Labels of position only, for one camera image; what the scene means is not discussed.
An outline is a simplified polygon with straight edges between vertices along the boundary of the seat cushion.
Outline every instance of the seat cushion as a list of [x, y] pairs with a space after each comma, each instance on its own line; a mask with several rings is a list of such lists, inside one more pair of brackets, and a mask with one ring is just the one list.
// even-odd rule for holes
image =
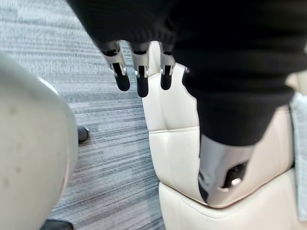
[[163, 183], [159, 197], [167, 230], [307, 230], [297, 219], [293, 169], [223, 209], [204, 207]]
[[[160, 74], [149, 78], [143, 99], [153, 165], [165, 185], [204, 203], [198, 188], [199, 124], [196, 100], [181, 83], [184, 67], [176, 64], [172, 86], [160, 87]], [[287, 106], [280, 108], [256, 145], [245, 179], [224, 204], [251, 194], [293, 164], [292, 126]]]

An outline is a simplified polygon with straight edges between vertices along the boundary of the floor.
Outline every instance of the floor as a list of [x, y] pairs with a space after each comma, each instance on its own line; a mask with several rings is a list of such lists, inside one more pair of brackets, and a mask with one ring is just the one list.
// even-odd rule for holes
[[[131, 56], [123, 43], [128, 72]], [[164, 230], [142, 100], [110, 69], [64, 0], [0, 0], [0, 51], [50, 82], [90, 129], [51, 217], [78, 230]]]

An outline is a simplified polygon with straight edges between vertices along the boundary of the black fingertip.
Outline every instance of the black fingertip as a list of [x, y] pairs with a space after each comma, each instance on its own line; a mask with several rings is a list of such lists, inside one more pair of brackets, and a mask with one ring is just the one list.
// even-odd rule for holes
[[137, 78], [137, 88], [138, 95], [140, 97], [146, 97], [148, 94], [148, 78], [142, 76]]
[[130, 88], [130, 82], [127, 75], [117, 75], [115, 77], [118, 88], [122, 91], [127, 91]]
[[168, 90], [172, 84], [172, 75], [162, 74], [160, 83], [163, 90]]

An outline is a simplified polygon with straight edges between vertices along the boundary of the black sleeve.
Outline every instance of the black sleeve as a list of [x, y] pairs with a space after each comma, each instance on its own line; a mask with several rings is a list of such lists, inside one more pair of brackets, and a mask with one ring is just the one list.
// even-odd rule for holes
[[190, 69], [183, 83], [197, 99], [201, 133], [257, 143], [293, 96], [286, 77], [307, 69], [307, 1], [192, 0], [176, 12], [174, 57]]

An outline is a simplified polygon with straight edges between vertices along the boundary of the gray carpet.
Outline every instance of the gray carpet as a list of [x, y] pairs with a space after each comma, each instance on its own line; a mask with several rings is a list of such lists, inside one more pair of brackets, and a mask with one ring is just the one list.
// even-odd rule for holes
[[135, 79], [130, 78], [133, 90], [117, 89], [66, 2], [0, 0], [0, 50], [50, 82], [69, 102], [78, 124], [91, 132], [51, 216], [71, 221], [78, 230], [165, 229]]

